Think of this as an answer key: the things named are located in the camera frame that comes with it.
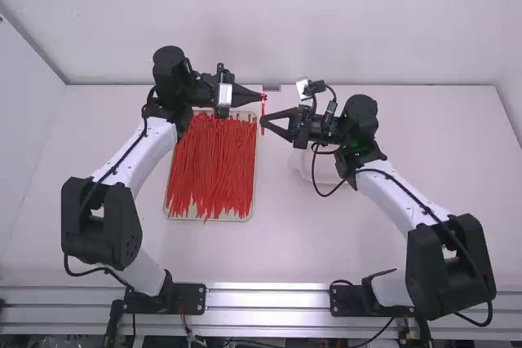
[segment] white backdrop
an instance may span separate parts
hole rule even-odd
[[[150,83],[152,53],[175,44],[250,83],[494,84],[522,131],[520,0],[0,2],[73,84]]]
[[[9,21],[2,15],[0,19],[1,260],[60,106],[65,84]]]

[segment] black cable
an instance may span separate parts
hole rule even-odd
[[[321,197],[328,197],[328,196],[332,196],[341,187],[341,185],[343,185],[347,181],[347,178],[343,179],[340,183],[335,185],[334,189],[332,189],[328,193],[321,193],[321,191],[317,187],[317,183],[316,183],[316,156],[317,155],[333,154],[337,150],[328,151],[328,152],[318,152],[317,151],[318,148],[319,148],[319,143],[312,144],[312,151],[313,151],[313,157],[312,157],[312,185],[313,185],[314,189],[316,190],[316,192],[317,192],[317,194],[319,196],[321,196]]]
[[[360,342],[359,344],[355,344],[354,346],[346,346],[347,348],[359,348],[361,346],[366,346],[367,344],[371,343],[373,340],[376,340],[381,334],[383,334],[386,329],[388,329],[388,326],[390,326],[395,318],[391,317],[388,322],[386,322],[386,325],[383,326],[381,330],[379,330],[373,337],[369,338],[368,340],[365,340],[363,342]]]
[[[334,101],[334,102],[337,102],[337,95],[335,94],[334,89],[332,89],[332,88],[331,88],[330,86],[328,86],[328,85],[325,85],[325,86],[326,86],[326,88],[327,88],[328,90],[330,90],[330,92],[331,92],[332,95],[334,96],[333,101]]]
[[[348,281],[348,280],[345,280],[345,279],[338,279],[338,280],[332,281],[332,284],[330,284],[330,288],[332,288],[333,285],[339,284],[339,283],[342,283],[342,284],[345,284],[345,285],[351,285],[353,287],[353,283],[351,281]]]
[[[266,346],[267,348],[284,348],[283,346],[276,346],[276,345],[273,345],[273,344],[266,344],[264,342],[257,342],[257,341],[253,341],[253,340],[236,339],[234,337],[229,338],[226,343],[221,345],[221,348],[224,348],[225,346],[227,346],[231,342],[243,342],[245,344],[251,344],[253,346]]]
[[[118,283],[124,285],[130,291],[134,291],[134,287],[132,287],[126,281],[122,280],[118,275],[116,275],[114,273],[114,271],[112,269],[109,269],[107,267],[98,267],[98,268],[90,269],[89,271],[84,271],[84,272],[71,271],[69,268],[69,255],[65,254],[65,253],[64,253],[64,269],[67,272],[67,274],[72,277],[82,277],[82,276],[90,275],[91,273],[95,273],[95,272],[103,272],[106,275],[111,275],[114,279],[116,279],[118,281]]]
[[[363,173],[363,172],[368,172],[368,171],[369,172],[374,172],[374,173],[379,173],[379,174],[383,175],[385,179],[390,179],[404,193],[406,193],[413,201],[415,201],[415,203],[417,203],[417,205],[419,207],[421,207],[422,210],[426,214],[430,215],[430,217],[432,217],[437,223],[439,223],[440,227],[442,227],[442,229],[446,232],[446,234],[449,236],[449,238],[451,238],[451,240],[457,245],[458,249],[462,252],[462,254],[464,254],[464,257],[466,258],[467,262],[471,265],[471,269],[473,269],[473,272],[477,275],[477,277],[479,277],[480,285],[482,286],[483,290],[489,296],[488,286],[486,285],[485,280],[481,277],[481,273],[479,271],[478,266],[475,264],[475,261],[473,261],[473,257],[468,253],[468,251],[466,250],[466,248],[464,247],[464,245],[462,244],[460,239],[457,238],[457,236],[442,223],[442,221],[433,213],[431,208],[429,208],[427,205],[422,203],[407,187],[405,187],[402,183],[400,183],[395,177],[393,177],[392,175],[388,174],[387,172],[385,172],[383,170],[378,170],[378,169],[360,169],[360,170],[356,171],[356,174]],[[488,301],[487,301],[487,306],[488,306],[488,316],[486,318],[486,321],[484,321],[484,322],[477,322],[477,321],[475,321],[475,320],[473,320],[473,319],[471,319],[469,317],[466,317],[465,315],[463,315],[463,314],[461,314],[459,312],[455,312],[454,314],[457,317],[466,320],[470,324],[473,324],[473,325],[478,326],[480,328],[484,328],[484,327],[488,326],[489,324],[491,324],[491,320],[493,319],[493,303],[491,302],[490,299],[488,299]]]
[[[314,94],[312,96],[312,113],[315,114],[316,110],[317,110],[317,98],[316,98],[316,95]]]

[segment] red cable tie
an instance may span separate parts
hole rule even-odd
[[[267,105],[267,95],[261,94],[261,116],[264,116],[266,105]],[[264,135],[264,126],[261,127],[261,135]]]

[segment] metal frame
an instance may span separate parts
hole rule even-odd
[[[206,312],[188,316],[196,334],[216,337],[338,337],[368,338],[386,322],[383,318],[334,318],[328,284],[207,284]],[[103,335],[112,300],[124,289],[102,287],[0,287],[7,307],[0,315],[3,334]],[[453,315],[430,322],[435,339],[522,340],[522,293],[500,291],[488,328],[476,328]],[[465,311],[483,319],[486,307]],[[418,335],[415,323],[413,335]],[[139,336],[182,336],[177,315],[137,315]],[[125,315],[118,334],[132,334]],[[397,338],[393,323],[383,338]]]

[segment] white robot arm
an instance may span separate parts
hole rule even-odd
[[[263,95],[235,83],[218,64],[215,75],[197,73],[182,50],[165,46],[154,56],[156,85],[142,107],[143,123],[122,148],[88,178],[71,177],[61,192],[61,245],[64,269],[71,276],[97,271],[126,286],[124,300],[111,307],[105,346],[114,341],[123,313],[199,315],[205,311],[204,284],[174,283],[141,249],[143,233],[135,198],[156,164],[183,138],[192,107],[213,108],[227,118],[230,108],[261,101]],[[103,217],[96,211],[103,208]],[[76,272],[69,257],[97,267]]]
[[[496,286],[480,222],[470,214],[456,216],[435,204],[411,186],[393,168],[377,142],[377,103],[366,95],[353,95],[339,117],[335,117],[337,97],[324,81],[297,83],[299,105],[261,117],[260,124],[291,142],[294,148],[312,150],[312,182],[320,196],[327,197],[343,183],[369,197],[394,222],[408,241],[405,271],[379,272],[354,286],[339,280],[330,286],[330,305],[334,316],[405,314],[437,319],[456,314],[477,326],[489,324],[491,301]],[[334,97],[324,114],[316,114],[316,94],[330,90]],[[287,118],[282,128],[272,123]],[[335,144],[333,152],[319,152],[320,145]],[[322,194],[315,184],[317,154],[334,154],[342,181]],[[455,250],[446,259],[443,248]],[[458,311],[487,302],[489,317],[477,323]]]

